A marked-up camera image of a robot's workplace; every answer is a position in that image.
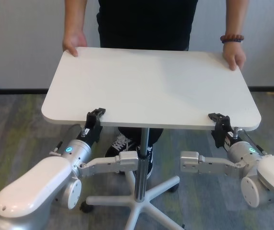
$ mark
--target black pants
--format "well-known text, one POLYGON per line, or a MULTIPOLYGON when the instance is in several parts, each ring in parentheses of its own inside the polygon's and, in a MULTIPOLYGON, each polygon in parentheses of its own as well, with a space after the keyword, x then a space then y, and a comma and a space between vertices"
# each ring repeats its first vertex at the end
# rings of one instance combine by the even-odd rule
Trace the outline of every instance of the black pants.
MULTIPOLYGON (((100 46, 102 48, 123 48, 123 49, 153 49, 153 50, 188 50, 190 36, 184 36, 183 39, 179 38, 177 42, 172 44, 168 42, 162 42, 161 38, 158 42, 149 41, 148 43, 142 40, 141 42, 132 39, 130 36, 126 37, 113 33, 109 30, 103 30, 99 28, 100 46)), ((133 139, 137 144, 141 142, 141 128, 129 128, 119 127, 119 131, 124 134, 127 138, 133 139)), ((163 129, 151 128, 149 133, 148 146, 152 146, 158 141, 163 129)))

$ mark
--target floor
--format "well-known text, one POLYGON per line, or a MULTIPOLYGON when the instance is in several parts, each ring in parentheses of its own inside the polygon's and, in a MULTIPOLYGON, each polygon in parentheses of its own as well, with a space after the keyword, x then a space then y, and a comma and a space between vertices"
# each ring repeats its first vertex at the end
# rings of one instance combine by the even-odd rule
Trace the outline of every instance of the floor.
MULTIPOLYGON (((274 93, 255 92, 252 96, 262 122, 250 135, 274 155, 274 93)), ((40 110, 44 98, 44 95, 0 95, 0 190, 47 157, 68 128, 43 119, 40 110)), ((105 127, 100 142, 93 148, 93 157, 102 157, 117 134, 116 128, 105 127)), ((73 130, 68 139, 76 135, 77 130, 73 130)), ((181 173, 182 150, 196 150, 205 156, 226 156, 223 149, 215 148, 210 132, 165 130, 154 145, 154 171, 148 187, 174 175, 179 175, 181 182, 177 192, 164 193, 154 199, 155 206, 179 225, 184 224, 187 230, 274 230, 274 204, 252 209, 242 198, 239 180, 222 175, 181 173)), ((123 176, 99 174, 83 180, 80 201, 89 195, 128 193, 123 176)), ((53 206, 47 229, 120 230, 128 215, 129 209, 122 207, 95 207, 91 214, 84 214, 78 208, 68 211, 53 206)), ((135 229, 164 228, 141 215, 135 229)))

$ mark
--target black sneaker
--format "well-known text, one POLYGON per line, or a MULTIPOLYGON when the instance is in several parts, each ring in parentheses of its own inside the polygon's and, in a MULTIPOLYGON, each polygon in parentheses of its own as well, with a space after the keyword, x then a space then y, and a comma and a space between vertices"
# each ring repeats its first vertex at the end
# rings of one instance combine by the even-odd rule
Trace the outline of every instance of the black sneaker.
POLYGON ((133 140, 120 134, 105 153, 105 157, 115 157, 118 156, 120 152, 135 150, 135 148, 136 143, 133 140))
MULTIPOLYGON (((136 151, 140 154, 140 145, 137 146, 136 151)), ((147 147, 147 153, 150 155, 150 159, 148 162, 148 170, 147 170, 147 179, 150 178, 153 171, 153 146, 147 147)))

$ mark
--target white wall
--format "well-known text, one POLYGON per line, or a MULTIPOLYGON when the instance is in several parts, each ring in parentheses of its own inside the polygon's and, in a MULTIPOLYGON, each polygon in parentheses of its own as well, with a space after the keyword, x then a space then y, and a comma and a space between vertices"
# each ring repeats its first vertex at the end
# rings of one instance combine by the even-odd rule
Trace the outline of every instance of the white wall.
MULTIPOLYGON (((61 57, 64 0, 0 0, 0 88, 48 88, 61 57)), ((99 46, 98 1, 88 0, 85 33, 99 46)), ((222 50, 225 0, 199 0, 191 50, 222 50)), ((274 86, 274 0, 251 0, 243 34, 250 86, 274 86)))

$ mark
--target person's left hand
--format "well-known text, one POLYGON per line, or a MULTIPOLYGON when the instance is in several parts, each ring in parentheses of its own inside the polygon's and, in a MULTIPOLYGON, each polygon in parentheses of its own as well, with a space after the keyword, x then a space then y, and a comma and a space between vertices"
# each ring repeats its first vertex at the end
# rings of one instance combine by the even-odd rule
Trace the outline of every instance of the person's left hand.
POLYGON ((235 70, 236 65, 238 65, 239 68, 242 69, 246 61, 246 55, 241 48, 241 44, 239 42, 224 43, 223 57, 228 62, 229 68, 231 70, 235 70))

